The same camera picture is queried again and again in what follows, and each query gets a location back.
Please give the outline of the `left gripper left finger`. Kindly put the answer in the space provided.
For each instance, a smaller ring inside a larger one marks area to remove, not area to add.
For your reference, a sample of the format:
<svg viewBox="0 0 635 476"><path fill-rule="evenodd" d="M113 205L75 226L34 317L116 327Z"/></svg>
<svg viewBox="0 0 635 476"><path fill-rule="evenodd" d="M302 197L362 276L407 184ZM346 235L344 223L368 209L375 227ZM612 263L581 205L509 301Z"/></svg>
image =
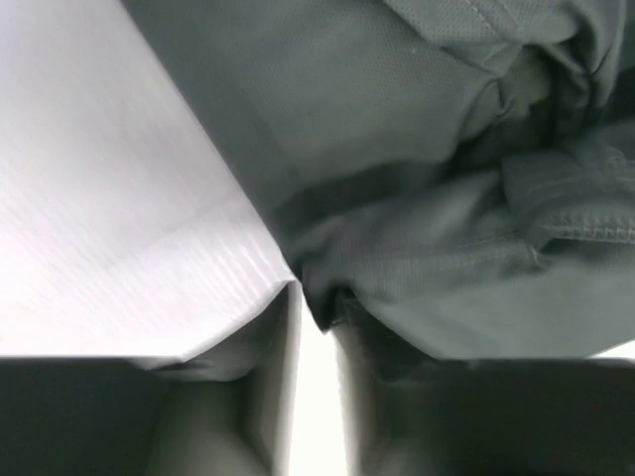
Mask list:
<svg viewBox="0 0 635 476"><path fill-rule="evenodd" d="M1 361L5 475L284 475L300 297L181 364L116 358Z"/></svg>

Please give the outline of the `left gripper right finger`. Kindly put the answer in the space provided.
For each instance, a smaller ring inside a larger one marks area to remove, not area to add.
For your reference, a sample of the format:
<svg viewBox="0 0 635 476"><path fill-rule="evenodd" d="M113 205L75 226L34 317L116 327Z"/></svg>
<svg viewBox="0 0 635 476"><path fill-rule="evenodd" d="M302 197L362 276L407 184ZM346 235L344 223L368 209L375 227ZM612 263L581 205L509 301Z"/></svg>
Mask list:
<svg viewBox="0 0 635 476"><path fill-rule="evenodd" d="M630 475L634 367L437 360L351 294L333 305L356 475Z"/></svg>

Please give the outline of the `dark grey t-shirt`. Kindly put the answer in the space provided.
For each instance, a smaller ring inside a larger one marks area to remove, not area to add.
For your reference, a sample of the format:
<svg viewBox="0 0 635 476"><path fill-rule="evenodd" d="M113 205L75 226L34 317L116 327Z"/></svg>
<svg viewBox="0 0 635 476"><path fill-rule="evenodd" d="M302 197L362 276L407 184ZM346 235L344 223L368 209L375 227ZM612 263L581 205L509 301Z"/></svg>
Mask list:
<svg viewBox="0 0 635 476"><path fill-rule="evenodd" d="M323 328L453 359L634 337L630 1L129 1Z"/></svg>

